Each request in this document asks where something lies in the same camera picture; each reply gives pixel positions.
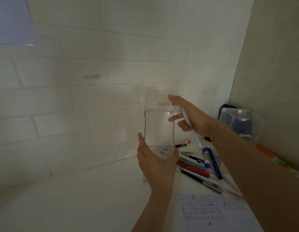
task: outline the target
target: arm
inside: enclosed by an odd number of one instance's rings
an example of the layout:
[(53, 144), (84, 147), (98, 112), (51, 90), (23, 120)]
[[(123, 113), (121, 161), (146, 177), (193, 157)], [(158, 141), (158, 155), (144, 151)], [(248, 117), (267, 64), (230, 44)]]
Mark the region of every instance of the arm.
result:
[[(264, 231), (299, 231), (299, 179), (258, 152), (224, 124), (203, 113), (179, 96), (169, 96), (183, 107), (194, 127), (210, 137), (232, 178)], [(181, 114), (171, 117), (173, 121)], [(185, 120), (178, 122), (183, 131), (191, 131)]]
[(132, 232), (162, 231), (172, 195), (178, 149), (175, 149), (171, 158), (164, 160), (150, 150), (141, 133), (138, 137), (136, 156), (152, 193)]

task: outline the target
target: left hand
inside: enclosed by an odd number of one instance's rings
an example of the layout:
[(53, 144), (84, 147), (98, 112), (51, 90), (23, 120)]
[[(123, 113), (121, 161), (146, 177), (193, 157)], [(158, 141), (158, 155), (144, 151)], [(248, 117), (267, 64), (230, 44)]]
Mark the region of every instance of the left hand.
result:
[(161, 159), (145, 143), (141, 133), (138, 133), (139, 147), (137, 158), (139, 166), (146, 177), (152, 193), (171, 194), (175, 176), (175, 166), (178, 160), (176, 148), (169, 159)]

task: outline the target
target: hand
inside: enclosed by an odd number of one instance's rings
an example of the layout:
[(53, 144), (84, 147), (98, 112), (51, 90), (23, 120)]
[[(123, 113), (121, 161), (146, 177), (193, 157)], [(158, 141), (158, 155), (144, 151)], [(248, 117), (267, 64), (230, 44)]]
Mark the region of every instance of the hand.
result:
[[(172, 102), (172, 105), (179, 105), (185, 109), (192, 127), (190, 127), (185, 120), (179, 121), (177, 123), (178, 126), (185, 132), (194, 129), (196, 133), (205, 137), (212, 138), (215, 131), (224, 125), (222, 122), (218, 121), (214, 117), (205, 114), (195, 105), (180, 96), (169, 95), (168, 99)], [(168, 120), (175, 121), (180, 118), (184, 118), (182, 114), (174, 115)]]
[(152, 194), (172, 194), (175, 166), (178, 160), (178, 149), (176, 148), (169, 159), (161, 159), (145, 143), (141, 133), (138, 133), (139, 147), (137, 158), (139, 166), (146, 177)]

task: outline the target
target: gold bracelet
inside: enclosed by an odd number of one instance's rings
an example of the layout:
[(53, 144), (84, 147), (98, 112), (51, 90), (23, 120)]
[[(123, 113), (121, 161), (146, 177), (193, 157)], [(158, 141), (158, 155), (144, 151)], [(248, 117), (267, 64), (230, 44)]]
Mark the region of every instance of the gold bracelet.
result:
[(213, 138), (215, 137), (215, 135), (217, 134), (217, 132), (218, 132), (219, 130), (221, 130), (223, 127), (229, 127), (229, 125), (223, 125), (223, 126), (221, 126), (219, 129), (217, 129), (217, 130), (214, 132), (214, 134), (213, 134), (213, 136), (212, 136), (212, 138), (211, 138), (212, 143), (213, 143)]

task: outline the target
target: red pen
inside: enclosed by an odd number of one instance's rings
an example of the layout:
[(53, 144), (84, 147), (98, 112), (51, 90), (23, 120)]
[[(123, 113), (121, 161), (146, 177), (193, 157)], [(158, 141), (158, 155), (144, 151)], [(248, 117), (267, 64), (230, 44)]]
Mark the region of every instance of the red pen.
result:
[(201, 175), (201, 176), (204, 176), (204, 177), (206, 177), (206, 178), (209, 178), (209, 173), (208, 173), (208, 172), (202, 171), (202, 170), (200, 170), (200, 169), (197, 169), (197, 168), (195, 168), (195, 167), (189, 166), (189, 165), (184, 164), (184, 163), (179, 162), (179, 161), (178, 161), (176, 164), (177, 164), (178, 166), (180, 166), (180, 167), (182, 167), (182, 168), (185, 168), (185, 169), (187, 169), (187, 170), (189, 170), (189, 171), (192, 171), (192, 172), (194, 172), (194, 173), (196, 173), (196, 174), (199, 174), (199, 175)]

